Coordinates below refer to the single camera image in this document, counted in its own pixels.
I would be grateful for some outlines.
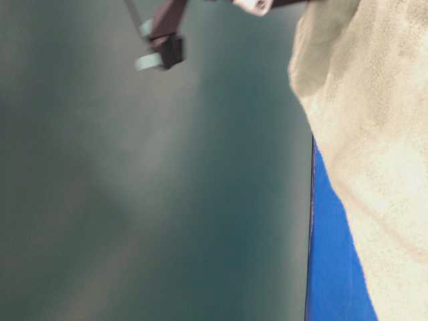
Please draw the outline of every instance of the dark teal wall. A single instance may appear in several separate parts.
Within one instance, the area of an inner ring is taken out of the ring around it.
[[[137,73],[121,1],[2,3],[0,320],[302,320],[301,12],[194,0],[188,60]]]

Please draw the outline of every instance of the blurry background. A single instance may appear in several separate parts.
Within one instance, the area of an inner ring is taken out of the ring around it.
[[[193,0],[187,61],[137,73],[123,2],[1,2],[0,320],[303,320],[303,8]]]

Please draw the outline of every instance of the white cloth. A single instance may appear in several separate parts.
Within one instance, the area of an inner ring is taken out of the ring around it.
[[[252,15],[264,16],[269,12],[274,0],[233,0],[233,4]]]
[[[289,75],[379,320],[428,320],[428,1],[311,1]]]

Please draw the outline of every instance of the blue surface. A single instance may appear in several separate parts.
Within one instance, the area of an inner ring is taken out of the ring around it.
[[[377,320],[342,203],[314,144],[306,321]]]

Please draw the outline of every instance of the wrinkled cloth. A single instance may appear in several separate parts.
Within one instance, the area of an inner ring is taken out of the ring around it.
[[[288,71],[379,320],[428,320],[428,1],[311,1]]]

